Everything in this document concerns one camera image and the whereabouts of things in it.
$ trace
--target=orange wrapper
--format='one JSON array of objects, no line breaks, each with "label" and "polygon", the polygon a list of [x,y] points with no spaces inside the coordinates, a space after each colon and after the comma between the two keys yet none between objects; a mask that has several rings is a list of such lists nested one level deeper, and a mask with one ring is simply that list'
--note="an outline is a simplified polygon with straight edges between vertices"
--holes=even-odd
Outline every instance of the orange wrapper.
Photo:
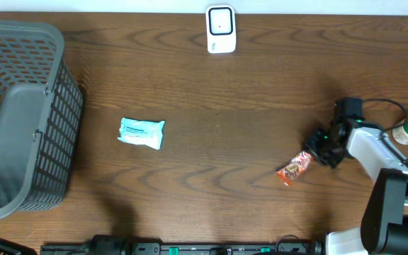
[{"label": "orange wrapper", "polygon": [[312,160],[311,154],[301,151],[289,164],[278,170],[276,176],[278,176],[285,185],[290,186],[292,182],[308,168]]}]

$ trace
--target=black frame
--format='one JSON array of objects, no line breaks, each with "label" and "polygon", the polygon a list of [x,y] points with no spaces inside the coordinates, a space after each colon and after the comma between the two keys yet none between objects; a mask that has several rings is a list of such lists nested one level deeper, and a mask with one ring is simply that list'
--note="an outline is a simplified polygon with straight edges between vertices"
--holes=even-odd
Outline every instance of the black frame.
[{"label": "black frame", "polygon": [[[212,12],[212,10],[222,10],[222,9],[228,9],[228,10],[229,10],[229,17],[231,18],[231,31],[230,31],[229,33],[214,34],[214,33],[212,32],[212,19],[210,18],[210,12]],[[211,9],[208,11],[208,18],[209,18],[209,31],[210,31],[210,34],[211,34],[211,35],[214,35],[214,36],[230,35],[230,34],[232,34],[232,32],[234,32],[234,26],[232,25],[232,24],[233,24],[233,21],[232,21],[232,10],[231,10],[231,8],[229,8],[229,7],[215,7],[215,8],[211,8]]]}]

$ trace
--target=wood grain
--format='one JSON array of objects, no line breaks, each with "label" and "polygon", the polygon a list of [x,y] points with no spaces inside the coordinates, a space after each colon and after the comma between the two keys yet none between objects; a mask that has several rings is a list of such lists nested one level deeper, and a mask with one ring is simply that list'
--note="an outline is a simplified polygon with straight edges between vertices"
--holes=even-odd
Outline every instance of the wood grain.
[{"label": "wood grain", "polygon": [[[237,50],[206,51],[203,15],[0,13],[46,22],[86,93],[61,206],[0,220],[35,249],[95,234],[163,242],[274,242],[360,224],[373,184],[356,161],[313,164],[293,187],[275,169],[343,96],[408,107],[408,17],[238,15]],[[395,124],[394,106],[366,105]],[[116,140],[122,117],[165,120],[161,150]],[[399,147],[408,156],[408,146]]]}]

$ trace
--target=black mesh basket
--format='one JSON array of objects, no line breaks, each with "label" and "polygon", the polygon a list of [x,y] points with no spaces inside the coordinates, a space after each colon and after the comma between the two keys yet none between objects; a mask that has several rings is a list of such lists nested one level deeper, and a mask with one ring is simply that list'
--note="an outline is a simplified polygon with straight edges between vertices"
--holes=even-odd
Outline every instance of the black mesh basket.
[{"label": "black mesh basket", "polygon": [[63,52],[51,25],[0,21],[0,218],[64,197],[83,97]]}]

